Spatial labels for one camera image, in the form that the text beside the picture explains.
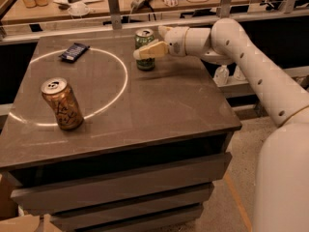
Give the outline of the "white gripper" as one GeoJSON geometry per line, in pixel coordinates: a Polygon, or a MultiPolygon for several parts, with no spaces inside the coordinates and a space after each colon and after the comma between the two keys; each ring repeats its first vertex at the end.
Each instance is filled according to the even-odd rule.
{"type": "Polygon", "coordinates": [[[185,35],[188,27],[158,27],[159,35],[164,41],[154,40],[146,45],[141,46],[133,52],[136,60],[163,57],[168,51],[173,56],[184,57],[185,53],[185,35]]]}

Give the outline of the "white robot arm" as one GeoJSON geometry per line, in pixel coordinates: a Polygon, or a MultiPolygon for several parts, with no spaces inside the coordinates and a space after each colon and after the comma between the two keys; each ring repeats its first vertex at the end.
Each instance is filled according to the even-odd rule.
{"type": "Polygon", "coordinates": [[[309,231],[309,92],[274,64],[231,18],[211,28],[160,26],[162,39],[133,53],[137,60],[196,56],[239,66],[277,126],[261,148],[252,232],[309,231]]]}

